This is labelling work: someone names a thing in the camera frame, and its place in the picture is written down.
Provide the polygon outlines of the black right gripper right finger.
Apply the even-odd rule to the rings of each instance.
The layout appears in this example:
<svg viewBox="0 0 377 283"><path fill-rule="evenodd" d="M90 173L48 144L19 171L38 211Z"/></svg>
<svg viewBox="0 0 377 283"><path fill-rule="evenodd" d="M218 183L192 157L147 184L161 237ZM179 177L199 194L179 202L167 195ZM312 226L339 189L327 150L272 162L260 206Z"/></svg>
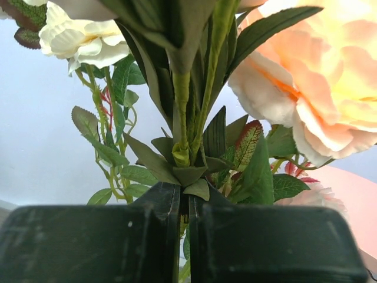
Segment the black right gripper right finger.
<svg viewBox="0 0 377 283"><path fill-rule="evenodd" d="M335 210L275 206L271 182L246 182L234 204L209 186L189 194L193 282L366 282L348 224Z"/></svg>

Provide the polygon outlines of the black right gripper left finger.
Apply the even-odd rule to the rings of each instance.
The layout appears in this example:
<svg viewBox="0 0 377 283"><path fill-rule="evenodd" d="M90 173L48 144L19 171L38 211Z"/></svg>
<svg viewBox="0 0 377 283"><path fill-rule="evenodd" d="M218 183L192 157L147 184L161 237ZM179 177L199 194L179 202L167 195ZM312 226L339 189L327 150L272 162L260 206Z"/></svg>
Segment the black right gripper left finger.
<svg viewBox="0 0 377 283"><path fill-rule="evenodd" d="M180 187L129 205L23 206L1 226L2 282L177 282Z"/></svg>

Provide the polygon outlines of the white rose stem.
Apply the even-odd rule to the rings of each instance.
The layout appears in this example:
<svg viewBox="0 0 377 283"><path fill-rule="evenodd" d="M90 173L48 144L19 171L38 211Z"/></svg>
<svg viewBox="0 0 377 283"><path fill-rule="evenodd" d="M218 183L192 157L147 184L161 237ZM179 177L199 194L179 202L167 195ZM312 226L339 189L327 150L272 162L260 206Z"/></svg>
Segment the white rose stem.
<svg viewBox="0 0 377 283"><path fill-rule="evenodd" d="M154 178L123 134L147 131L147 87L114 21L51 1L1 2L1 199L130 203Z"/></svg>

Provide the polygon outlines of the pale pink rose stem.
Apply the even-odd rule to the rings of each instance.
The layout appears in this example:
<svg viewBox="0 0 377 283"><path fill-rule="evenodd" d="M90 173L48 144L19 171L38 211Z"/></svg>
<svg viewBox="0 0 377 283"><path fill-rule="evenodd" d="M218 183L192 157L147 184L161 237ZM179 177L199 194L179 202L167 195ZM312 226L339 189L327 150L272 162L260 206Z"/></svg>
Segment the pale pink rose stem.
<svg viewBox="0 0 377 283"><path fill-rule="evenodd" d="M252 260L251 230L241 224L249 205L272 207L273 173L258 121L226 124L226 109L209 112L237 67L278 32L320 12L304 5L239 29L257 4L242 1L57 1L70 19L119 27L171 130L153 148L125 135L159 181L188 200L192 282L276 282Z"/></svg>

